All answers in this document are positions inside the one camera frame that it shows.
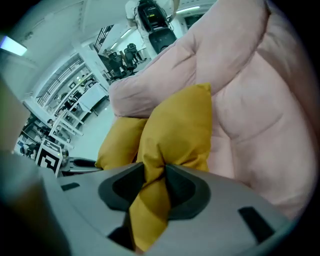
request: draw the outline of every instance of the desk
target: desk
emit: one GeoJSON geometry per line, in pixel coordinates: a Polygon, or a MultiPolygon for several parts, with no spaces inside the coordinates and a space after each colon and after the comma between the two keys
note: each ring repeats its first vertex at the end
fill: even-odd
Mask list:
{"type": "Polygon", "coordinates": [[[62,112],[62,114],[54,121],[53,125],[52,125],[52,128],[51,128],[51,131],[49,133],[49,136],[51,136],[52,138],[56,139],[58,142],[60,142],[61,144],[69,147],[69,148],[74,148],[73,145],[71,145],[70,143],[68,143],[67,141],[63,140],[62,138],[56,136],[54,134],[54,132],[56,131],[57,127],[60,125],[61,128],[67,130],[69,133],[73,134],[73,135],[76,135],[79,134],[79,135],[84,135],[81,131],[79,131],[78,129],[76,129],[75,127],[73,127],[70,123],[68,123],[64,118],[68,115],[70,115],[71,113],[69,112],[69,110],[64,110],[62,112]]]}
{"type": "Polygon", "coordinates": [[[72,89],[71,91],[68,92],[68,94],[61,99],[61,102],[59,103],[59,105],[55,108],[53,113],[57,113],[58,110],[62,107],[63,104],[65,104],[65,102],[67,101],[67,99],[69,98],[69,96],[86,80],[88,79],[90,76],[92,76],[92,72],[89,73],[88,75],[86,75],[84,78],[81,79],[80,82],[78,82],[72,89]]]}
{"type": "Polygon", "coordinates": [[[95,83],[77,100],[75,104],[73,104],[69,111],[71,111],[77,104],[79,104],[83,111],[91,113],[92,107],[97,104],[104,96],[108,96],[107,92],[99,83],[95,83]]]}

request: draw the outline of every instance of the black rubber pad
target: black rubber pad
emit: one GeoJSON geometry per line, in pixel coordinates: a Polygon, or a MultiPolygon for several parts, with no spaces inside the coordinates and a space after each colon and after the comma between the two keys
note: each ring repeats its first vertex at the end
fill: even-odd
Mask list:
{"type": "Polygon", "coordinates": [[[259,244],[275,233],[255,208],[243,207],[238,212],[259,244]]]}
{"type": "Polygon", "coordinates": [[[203,179],[180,169],[178,165],[165,166],[165,184],[171,202],[169,220],[194,218],[210,201],[211,191],[208,184],[203,179]]]}
{"type": "Polygon", "coordinates": [[[104,180],[98,193],[112,210],[127,212],[145,182],[145,167],[137,163],[125,171],[104,180]]]}
{"type": "Polygon", "coordinates": [[[72,182],[72,183],[69,183],[69,184],[61,186],[63,191],[72,190],[72,189],[75,189],[77,187],[80,187],[80,185],[78,183],[75,183],[75,182],[72,182]]]}

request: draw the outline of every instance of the yellow pillow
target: yellow pillow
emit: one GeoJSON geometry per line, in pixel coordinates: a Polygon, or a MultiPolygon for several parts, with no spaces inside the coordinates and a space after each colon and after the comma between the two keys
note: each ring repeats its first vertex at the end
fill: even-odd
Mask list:
{"type": "Polygon", "coordinates": [[[119,117],[105,137],[95,166],[104,170],[131,164],[148,119],[119,117]]]}
{"type": "Polygon", "coordinates": [[[166,229],[171,208],[165,164],[208,171],[212,133],[210,84],[189,86],[163,101],[142,132],[137,162],[144,163],[146,183],[130,206],[134,242],[143,251],[166,229]]]}

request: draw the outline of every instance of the pink quilted blanket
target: pink quilted blanket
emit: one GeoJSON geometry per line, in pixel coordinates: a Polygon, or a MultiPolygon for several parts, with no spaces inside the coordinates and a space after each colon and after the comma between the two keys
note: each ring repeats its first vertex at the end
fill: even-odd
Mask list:
{"type": "Polygon", "coordinates": [[[286,17],[263,0],[219,0],[144,70],[109,88],[116,116],[147,118],[194,84],[212,94],[210,172],[294,218],[317,176],[317,81],[286,17]]]}

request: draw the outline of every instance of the fluorescent light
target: fluorescent light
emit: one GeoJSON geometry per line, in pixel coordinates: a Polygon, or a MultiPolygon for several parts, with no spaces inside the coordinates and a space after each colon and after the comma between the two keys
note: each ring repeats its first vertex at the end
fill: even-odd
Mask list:
{"type": "Polygon", "coordinates": [[[127,30],[127,32],[125,32],[120,38],[124,38],[126,36],[126,34],[128,34],[131,31],[131,28],[127,30]]]}
{"type": "Polygon", "coordinates": [[[22,56],[27,51],[27,48],[22,46],[20,43],[12,40],[10,37],[5,36],[0,45],[1,49],[22,56]]]}
{"type": "Polygon", "coordinates": [[[111,46],[110,49],[112,49],[113,47],[115,47],[117,43],[118,43],[118,42],[115,42],[115,43],[111,46]]]}
{"type": "Polygon", "coordinates": [[[182,12],[191,11],[191,10],[195,10],[195,9],[199,9],[199,8],[200,8],[200,6],[190,7],[190,8],[187,8],[187,9],[178,10],[176,13],[179,14],[179,13],[182,13],[182,12]]]}

